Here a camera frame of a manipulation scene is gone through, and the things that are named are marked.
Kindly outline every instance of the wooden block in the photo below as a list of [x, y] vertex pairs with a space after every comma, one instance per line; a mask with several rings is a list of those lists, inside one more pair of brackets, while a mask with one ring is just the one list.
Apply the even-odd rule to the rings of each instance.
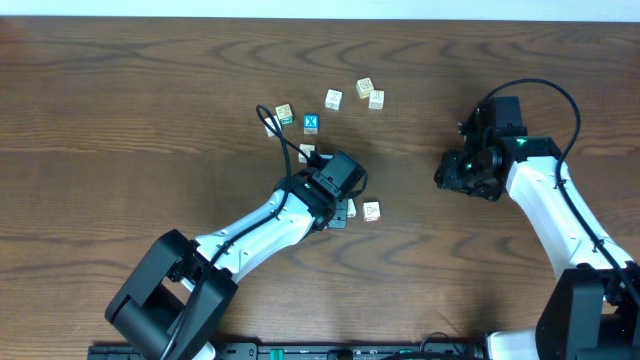
[[324, 102], [324, 106], [333, 110], [340, 110], [340, 102], [342, 101], [342, 93], [337, 90], [329, 89], [327, 92], [327, 99]]
[[365, 99], [368, 98], [371, 91], [375, 89], [373, 88], [373, 82], [371, 82], [371, 79], [364, 78], [358, 80], [356, 83], [356, 90], [358, 90], [358, 96], [360, 96], [360, 99]]
[[382, 109], [384, 105], [384, 91], [382, 90], [371, 90], [371, 94], [369, 94], [369, 109]]
[[[315, 145], [300, 144], [300, 150], [307, 154], [307, 156], [311, 156], [311, 151], [315, 149]], [[302, 156], [302, 154], [300, 153], [298, 153], [298, 161], [305, 164], [307, 163], [307, 159], [305, 159], [304, 156]]]
[[304, 133], [305, 135], [315, 135], [318, 133], [320, 117], [316, 114], [304, 114]]
[[276, 107], [276, 114], [278, 114], [278, 118], [280, 119], [280, 124], [289, 125], [293, 124], [293, 111], [291, 110], [291, 105], [284, 104]]
[[380, 218], [380, 204], [377, 201], [362, 205], [364, 221], [376, 221]]
[[[267, 121], [267, 124], [271, 125], [271, 127], [274, 128], [274, 130], [275, 130], [276, 126], [280, 130], [282, 130], [282, 127], [280, 126], [280, 121], [278, 121], [278, 115], [273, 115], [273, 118], [276, 120], [275, 125], [273, 124], [273, 121], [271, 121], [270, 117], [266, 117], [265, 118], [265, 120]], [[267, 131], [267, 136], [272, 137], [272, 136], [276, 135], [276, 134], [272, 133], [271, 130], [269, 130], [268, 127], [265, 126], [264, 129]]]
[[347, 217], [356, 216], [356, 204], [353, 202], [353, 199], [349, 199], [347, 202]]

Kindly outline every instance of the wood grain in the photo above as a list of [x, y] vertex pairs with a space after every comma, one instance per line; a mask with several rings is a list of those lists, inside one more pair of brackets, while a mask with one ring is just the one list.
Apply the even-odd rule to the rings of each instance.
[[[264, 341], [418, 340], [535, 325], [546, 255], [508, 198], [439, 191], [456, 123], [493, 87], [542, 77], [581, 106], [569, 156], [609, 234], [640, 255], [640, 27], [630, 24], [224, 19], [0, 20], [0, 354], [83, 358], [121, 341], [104, 309], [153, 241], [213, 231], [270, 194], [284, 164], [254, 113], [290, 103], [286, 135], [369, 171], [358, 217], [241, 282], [222, 331]], [[369, 112], [355, 82], [385, 107]], [[342, 108], [323, 106], [327, 89]], [[522, 86], [530, 133], [560, 146], [570, 108]], [[317, 137], [300, 115], [320, 114]]]

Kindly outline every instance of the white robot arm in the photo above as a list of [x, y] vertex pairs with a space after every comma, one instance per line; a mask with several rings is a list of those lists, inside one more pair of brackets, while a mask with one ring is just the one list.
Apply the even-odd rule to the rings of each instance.
[[[506, 190], [522, 208], [540, 238], [556, 279], [566, 269], [589, 264], [594, 269], [612, 269], [599, 251], [556, 187], [554, 169], [557, 160], [552, 156], [533, 157], [514, 163], [509, 171]], [[578, 193], [569, 176], [566, 163], [562, 164], [562, 179], [571, 200], [579, 209], [591, 229], [604, 240], [604, 246], [621, 268], [633, 259], [604, 231], [598, 220]], [[500, 331], [487, 336], [487, 350], [493, 360], [538, 360], [536, 329]]]
[[[195, 240], [177, 230], [163, 235], [107, 307], [105, 318], [146, 359], [212, 360], [215, 350], [208, 339], [237, 282], [275, 252], [336, 221], [337, 205], [366, 187], [366, 171], [343, 152], [305, 154], [307, 168], [291, 176], [287, 145], [300, 150], [267, 124], [261, 110], [272, 115], [262, 105], [256, 108], [278, 135], [287, 167], [271, 198], [234, 224]], [[352, 191], [361, 178], [362, 190]], [[165, 277], [191, 291], [186, 305], [162, 284]]]
[[[492, 97], [527, 82], [553, 87], [572, 105], [576, 132], [564, 153], [549, 137], [528, 136], [517, 97]], [[487, 336], [489, 358], [640, 358], [640, 271], [596, 220], [564, 163], [580, 128], [573, 98], [546, 80], [516, 80], [492, 91], [458, 125], [464, 150], [443, 154], [436, 184], [489, 201], [506, 190], [533, 225], [558, 280], [535, 329]], [[618, 307], [615, 314], [602, 314], [603, 301]]]

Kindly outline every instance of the black cable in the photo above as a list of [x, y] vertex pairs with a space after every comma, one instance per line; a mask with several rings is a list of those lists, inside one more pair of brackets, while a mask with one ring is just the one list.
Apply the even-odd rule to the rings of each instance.
[[[271, 119], [271, 121], [273, 122], [273, 124], [276, 124], [276, 120], [273, 118], [273, 115], [271, 114], [271, 112], [269, 112], [269, 109], [267, 109], [266, 106], [264, 105], [258, 105], [261, 106], [262, 109], [264, 109], [265, 111], [267, 111], [267, 115], [269, 115], [269, 118]], [[284, 135], [282, 134], [282, 125], [280, 126], [276, 126], [278, 128], [278, 131], [280, 133], [280, 136], [278, 135], [278, 132], [276, 132], [271, 125], [269, 125], [269, 123], [267, 123], [267, 120], [264, 119], [264, 117], [262, 117], [262, 114], [260, 113], [260, 111], [256, 108], [256, 111], [258, 112], [258, 117], [260, 118], [260, 121], [262, 121], [262, 123], [264, 124], [264, 126], [266, 126], [272, 133], [276, 134], [276, 136], [278, 138], [280, 138], [280, 140], [282, 141], [282, 139], [284, 139], [285, 143], [287, 145], [289, 145], [293, 150], [297, 151], [298, 153], [300, 153], [306, 160], [307, 162], [309, 162], [309, 155], [305, 154], [304, 151], [300, 150], [299, 147], [295, 146], [291, 141], [287, 140], [287, 138], [284, 137]]]
[[222, 246], [220, 246], [220, 248], [218, 248], [218, 251], [216, 251], [216, 253], [211, 257], [211, 260], [209, 260], [209, 263], [207, 264], [207, 267], [202, 272], [202, 275], [200, 276], [200, 279], [198, 280], [196, 285], [193, 287], [193, 291], [191, 292], [191, 295], [189, 296], [189, 299], [187, 299], [187, 304], [185, 305], [183, 311], [180, 313], [180, 315], [178, 317], [178, 321], [176, 322], [175, 330], [171, 334], [171, 337], [169, 338], [169, 341], [167, 342], [167, 345], [165, 346], [164, 350], [162, 351], [162, 355], [160, 356], [160, 360], [166, 360], [167, 357], [169, 356], [169, 354], [171, 353], [171, 351], [172, 351], [172, 349], [174, 347], [174, 344], [176, 342], [176, 339], [178, 338], [178, 336], [180, 335], [180, 332], [184, 328], [184, 324], [186, 323], [186, 319], [189, 318], [189, 313], [191, 312], [191, 308], [193, 307], [193, 304], [195, 303], [194, 299], [196, 299], [198, 297], [202, 287], [204, 286], [206, 281], [209, 279], [209, 277], [213, 273], [213, 270], [215, 269], [215, 264], [218, 261], [218, 259], [220, 258], [220, 256], [222, 256], [222, 254], [224, 254], [227, 250], [229, 250], [229, 248], [236, 241], [238, 241], [238, 239], [242, 238], [246, 234], [248, 234], [251, 231], [255, 230], [259, 226], [262, 226], [267, 221], [270, 221], [273, 218], [275, 218], [276, 216], [278, 216], [280, 214], [280, 211], [282, 211], [282, 208], [284, 208], [284, 205], [287, 203], [287, 198], [289, 197], [289, 191], [291, 189], [291, 159], [289, 158], [289, 151], [287, 150], [287, 145], [291, 146], [294, 150], [297, 150], [298, 152], [302, 153], [305, 156], [305, 158], [308, 159], [307, 155], [304, 154], [304, 152], [302, 152], [295, 145], [293, 145], [289, 141], [287, 141], [287, 139], [282, 134], [282, 130], [280, 129], [280, 127], [276, 126], [277, 129], [273, 129], [271, 126], [269, 126], [269, 124], [266, 122], [266, 120], [262, 116], [261, 110], [264, 110], [264, 112], [267, 113], [267, 115], [269, 116], [271, 121], [273, 121], [273, 123], [275, 124], [276, 120], [273, 118], [273, 114], [264, 105], [257, 105], [256, 106], [256, 113], [258, 114], [258, 117], [260, 118], [260, 121], [262, 121], [262, 123], [265, 126], [267, 126], [269, 128], [269, 130], [271, 130], [278, 137], [278, 139], [280, 139], [280, 144], [282, 145], [282, 152], [284, 154], [284, 162], [285, 162], [285, 167], [286, 167], [286, 172], [287, 172], [287, 175], [286, 175], [286, 178], [285, 178], [286, 179], [285, 180], [286, 183], [285, 183], [285, 188], [284, 188], [284, 194], [282, 195], [282, 201], [280, 202], [280, 205], [278, 205], [278, 208], [275, 211], [271, 212], [271, 214], [269, 214], [268, 216], [266, 216], [262, 220], [257, 221], [253, 225], [246, 227], [244, 230], [242, 230], [239, 233], [237, 233], [236, 235], [234, 235], [231, 239], [225, 241], [222, 244]]
[[618, 265], [618, 262], [613, 258], [613, 256], [611, 256], [611, 253], [609, 253], [609, 250], [607, 250], [604, 247], [604, 239], [598, 239], [598, 236], [593, 232], [593, 230], [589, 227], [589, 224], [587, 224], [587, 221], [582, 217], [582, 214], [580, 214], [580, 211], [576, 208], [575, 204], [569, 197], [569, 194], [567, 193], [567, 190], [564, 187], [565, 180], [562, 180], [562, 178], [560, 177], [560, 170], [562, 169], [562, 163], [564, 163], [564, 159], [569, 154], [569, 150], [571, 150], [571, 147], [573, 147], [573, 144], [576, 142], [576, 139], [578, 138], [578, 134], [580, 133], [580, 125], [582, 122], [580, 119], [580, 110], [578, 109], [578, 104], [576, 104], [573, 97], [571, 97], [571, 95], [565, 89], [560, 87], [560, 85], [552, 83], [551, 81], [543, 80], [543, 79], [520, 79], [520, 80], [510, 81], [506, 84], [502, 84], [497, 88], [493, 89], [487, 96], [484, 97], [484, 101], [489, 100], [491, 96], [493, 96], [495, 93], [497, 93], [498, 91], [504, 88], [517, 85], [517, 84], [524, 84], [524, 83], [538, 83], [538, 84], [544, 84], [544, 85], [550, 86], [556, 89], [559, 93], [561, 93], [569, 101], [569, 104], [571, 104], [571, 107], [573, 108], [573, 113], [576, 118], [576, 129], [573, 133], [573, 136], [571, 137], [571, 140], [569, 140], [567, 147], [564, 149], [564, 151], [560, 155], [560, 158], [558, 158], [558, 162], [556, 164], [556, 169], [555, 169], [556, 187], [560, 190], [560, 193], [562, 194], [564, 201], [567, 203], [567, 206], [569, 206], [569, 209], [571, 210], [573, 215], [576, 217], [580, 225], [582, 225], [585, 232], [589, 235], [589, 237], [591, 238], [591, 241], [593, 241], [593, 245], [595, 246], [595, 248], [598, 251], [600, 251], [600, 253], [602, 253], [602, 256], [609, 262], [611, 267], [613, 267], [613, 269], [618, 273], [618, 276], [620, 276], [620, 280], [622, 280], [625, 287], [629, 291], [629, 295], [631, 295], [631, 298], [635, 302], [636, 306], [640, 308], [640, 296], [638, 295], [638, 292], [636, 291], [635, 287], [631, 283], [631, 280], [629, 279], [627, 274], [622, 270], [620, 265]]
[[460, 354], [441, 354], [436, 352], [419, 352], [419, 353], [402, 353], [393, 354], [383, 357], [380, 360], [409, 360], [409, 359], [467, 359], [467, 360], [483, 360], [474, 356], [466, 356]]
[[451, 346], [453, 346], [454, 349], [456, 349], [456, 352], [460, 355], [462, 355], [462, 351], [460, 351], [460, 349], [458, 348], [458, 346], [453, 342], [453, 339], [449, 337], [449, 335], [440, 332], [440, 331], [436, 331], [436, 332], [432, 332], [431, 334], [427, 335], [424, 340], [422, 340], [422, 343], [420, 343], [420, 352], [424, 352], [424, 347], [427, 346], [427, 344], [429, 342], [431, 342], [431, 339], [433, 338], [434, 335], [440, 335], [444, 338], [446, 338], [447, 340], [449, 340], [449, 342], [451, 343]]

